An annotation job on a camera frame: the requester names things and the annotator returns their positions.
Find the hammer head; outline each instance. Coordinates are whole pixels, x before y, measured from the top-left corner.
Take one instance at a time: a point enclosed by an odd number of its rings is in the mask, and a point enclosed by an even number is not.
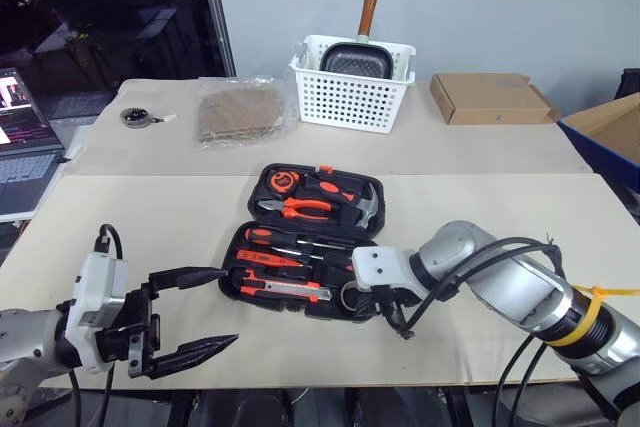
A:
[[[369,183],[369,192],[371,193],[371,199],[369,200],[362,197],[356,206],[360,209],[360,212],[362,212],[362,217],[356,224],[356,227],[362,227],[363,229],[367,228],[371,217],[378,213],[378,195],[371,183]]]

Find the wooden handle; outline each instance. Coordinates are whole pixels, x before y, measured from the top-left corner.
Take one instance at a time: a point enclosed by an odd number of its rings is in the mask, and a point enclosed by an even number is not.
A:
[[[360,27],[358,35],[369,35],[371,23],[373,22],[373,12],[376,10],[378,0],[364,0],[362,4],[362,17],[360,17]]]

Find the laptop screen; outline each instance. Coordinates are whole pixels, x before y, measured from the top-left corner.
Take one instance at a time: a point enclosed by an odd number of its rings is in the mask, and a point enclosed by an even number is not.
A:
[[[0,154],[60,146],[16,69],[0,69]]]

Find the blue box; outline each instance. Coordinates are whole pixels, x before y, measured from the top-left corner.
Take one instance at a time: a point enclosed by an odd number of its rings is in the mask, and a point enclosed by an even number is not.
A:
[[[569,115],[558,125],[594,171],[640,193],[640,94]]]

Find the black tool case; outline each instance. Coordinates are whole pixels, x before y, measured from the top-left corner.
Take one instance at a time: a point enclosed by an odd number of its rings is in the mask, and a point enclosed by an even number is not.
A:
[[[337,186],[339,191],[325,190],[327,188],[335,190],[331,186]],[[362,212],[356,204],[362,197],[365,201],[370,201],[372,190],[378,200],[377,209],[370,217],[366,228],[357,226],[362,219]],[[299,217],[285,218],[281,211],[268,210],[261,206],[261,202],[264,201],[284,202],[287,199],[328,202],[332,210],[327,212],[309,207],[297,209],[303,215],[328,217],[328,220],[311,220]],[[270,310],[302,310],[307,316],[315,318],[361,322],[371,316],[356,315],[355,305],[359,298],[359,291],[355,287],[355,274],[350,257],[355,247],[376,245],[371,238],[384,226],[384,193],[379,180],[334,170],[327,166],[315,169],[303,165],[271,164],[260,174],[249,199],[248,208],[255,220],[246,222],[238,228],[227,249],[222,268],[227,270],[229,275],[218,282],[224,294],[232,299]],[[296,242],[295,246],[272,246],[250,242],[247,240],[248,229],[258,229],[257,232],[262,234],[268,230],[293,235],[296,240],[306,243]],[[342,246],[344,250],[316,246],[312,243]],[[288,252],[277,251],[273,247],[282,248]],[[287,259],[287,263],[294,261],[305,266],[264,265],[256,261],[257,255],[260,255],[260,259],[263,258],[261,254],[279,256]],[[276,289],[282,289],[280,282],[302,286],[304,295],[274,293],[266,288],[264,279],[272,282],[271,286]],[[308,296],[309,291],[316,292],[316,284],[322,287],[322,295],[317,298]],[[257,287],[257,290],[252,294],[253,287]],[[291,289],[291,286],[285,286],[285,290]]]

